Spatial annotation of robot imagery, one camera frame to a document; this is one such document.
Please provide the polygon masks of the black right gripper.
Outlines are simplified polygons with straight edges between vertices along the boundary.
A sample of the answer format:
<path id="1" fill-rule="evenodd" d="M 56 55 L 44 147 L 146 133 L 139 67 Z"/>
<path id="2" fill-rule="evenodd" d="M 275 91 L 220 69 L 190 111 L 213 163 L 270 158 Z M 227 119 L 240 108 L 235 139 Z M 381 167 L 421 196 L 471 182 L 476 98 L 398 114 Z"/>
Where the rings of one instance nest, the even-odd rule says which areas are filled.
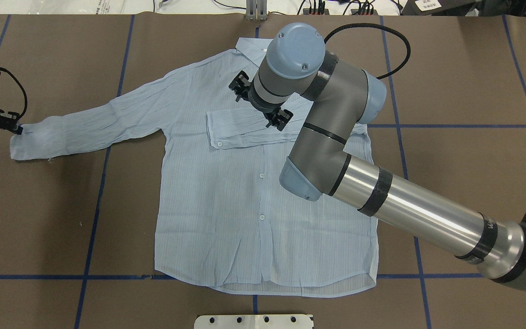
<path id="1" fill-rule="evenodd" d="M 263 113 L 263 116 L 268 121 L 267 128 L 275 127 L 278 131 L 283 131 L 284 127 L 294 116 L 289 110 L 281 108 L 282 102 L 274 104 L 263 100 L 255 89 L 254 83 L 249 81 L 245 71 L 239 71 L 228 85 L 228 88 L 234 93 L 235 102 L 240 100 L 248 101 L 256 110 Z"/>

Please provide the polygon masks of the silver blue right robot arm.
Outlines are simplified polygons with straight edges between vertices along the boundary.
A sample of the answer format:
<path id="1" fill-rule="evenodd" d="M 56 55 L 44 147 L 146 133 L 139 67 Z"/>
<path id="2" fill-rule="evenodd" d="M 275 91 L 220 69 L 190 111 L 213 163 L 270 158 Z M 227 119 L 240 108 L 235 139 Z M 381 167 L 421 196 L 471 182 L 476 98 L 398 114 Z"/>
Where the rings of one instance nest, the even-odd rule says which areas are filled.
<path id="1" fill-rule="evenodd" d="M 280 185 L 305 200 L 328 195 L 368 217 L 421 238 L 477 267 L 495 283 L 526 291 L 526 213 L 520 223 L 497 222 L 344 151 L 356 123 L 374 120 L 387 92 L 383 77 L 342 62 L 326 48 L 340 31 L 374 28 L 405 44 L 407 38 L 374 23 L 337 27 L 326 37 L 309 24 L 288 24 L 272 39 L 253 78 L 240 71 L 228 88 L 279 131 L 293 114 L 282 108 L 294 94 L 312 102 L 280 173 Z"/>

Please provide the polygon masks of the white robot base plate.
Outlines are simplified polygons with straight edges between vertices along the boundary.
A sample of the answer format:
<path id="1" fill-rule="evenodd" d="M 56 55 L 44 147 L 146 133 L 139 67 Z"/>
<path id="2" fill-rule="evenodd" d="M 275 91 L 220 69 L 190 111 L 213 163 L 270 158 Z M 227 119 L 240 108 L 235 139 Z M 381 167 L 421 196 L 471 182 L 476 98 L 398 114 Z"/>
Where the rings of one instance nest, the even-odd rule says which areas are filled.
<path id="1" fill-rule="evenodd" d="M 194 329 L 314 329 L 308 314 L 252 314 L 199 316 Z"/>

